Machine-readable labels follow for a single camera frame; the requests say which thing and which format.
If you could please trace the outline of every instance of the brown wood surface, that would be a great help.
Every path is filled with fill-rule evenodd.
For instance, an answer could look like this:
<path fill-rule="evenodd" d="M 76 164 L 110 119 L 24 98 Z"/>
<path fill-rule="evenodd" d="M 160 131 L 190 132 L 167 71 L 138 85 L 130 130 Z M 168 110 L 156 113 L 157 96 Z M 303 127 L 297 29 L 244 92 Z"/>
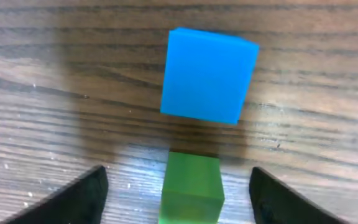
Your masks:
<path fill-rule="evenodd" d="M 159 113 L 178 26 L 261 45 L 239 125 Z M 103 164 L 103 223 L 156 223 L 170 148 L 219 155 L 221 223 L 253 166 L 358 223 L 358 0 L 0 0 L 0 220 Z"/>

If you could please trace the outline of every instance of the black object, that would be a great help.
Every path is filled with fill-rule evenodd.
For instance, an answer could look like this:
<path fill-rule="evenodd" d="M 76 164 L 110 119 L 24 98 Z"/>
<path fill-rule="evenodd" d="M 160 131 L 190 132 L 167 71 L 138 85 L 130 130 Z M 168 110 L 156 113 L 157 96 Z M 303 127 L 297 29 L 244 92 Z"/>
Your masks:
<path fill-rule="evenodd" d="M 249 194 L 257 224 L 347 223 L 259 167 L 252 169 Z"/>
<path fill-rule="evenodd" d="M 2 223 L 99 224 L 108 188 L 106 169 L 97 166 L 55 194 Z"/>

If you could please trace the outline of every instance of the green block's side face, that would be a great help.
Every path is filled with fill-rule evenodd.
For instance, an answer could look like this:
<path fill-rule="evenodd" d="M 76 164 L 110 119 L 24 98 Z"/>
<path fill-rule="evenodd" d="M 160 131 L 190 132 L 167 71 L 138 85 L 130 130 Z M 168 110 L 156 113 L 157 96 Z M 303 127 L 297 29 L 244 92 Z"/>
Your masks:
<path fill-rule="evenodd" d="M 170 152 L 159 223 L 216 223 L 223 202 L 219 159 Z"/>

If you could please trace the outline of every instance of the blue cube's top face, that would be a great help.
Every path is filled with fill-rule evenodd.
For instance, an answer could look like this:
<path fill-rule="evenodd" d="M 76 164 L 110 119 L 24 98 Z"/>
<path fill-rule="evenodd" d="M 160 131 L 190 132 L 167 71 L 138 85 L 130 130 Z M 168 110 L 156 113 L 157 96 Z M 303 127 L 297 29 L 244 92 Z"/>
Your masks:
<path fill-rule="evenodd" d="M 236 124 L 258 50 L 238 37 L 171 31 L 161 112 Z"/>

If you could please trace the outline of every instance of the wooden surface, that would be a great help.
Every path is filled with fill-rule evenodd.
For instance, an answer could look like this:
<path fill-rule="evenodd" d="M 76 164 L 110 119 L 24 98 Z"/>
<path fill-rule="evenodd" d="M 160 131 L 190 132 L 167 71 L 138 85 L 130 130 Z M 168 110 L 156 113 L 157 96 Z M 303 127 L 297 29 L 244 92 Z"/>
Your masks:
<path fill-rule="evenodd" d="M 159 113 L 178 26 L 261 45 L 239 125 Z M 103 223 L 156 223 L 170 148 L 219 155 L 221 223 L 253 166 L 358 223 L 358 0 L 0 0 L 0 220 L 103 164 Z"/>

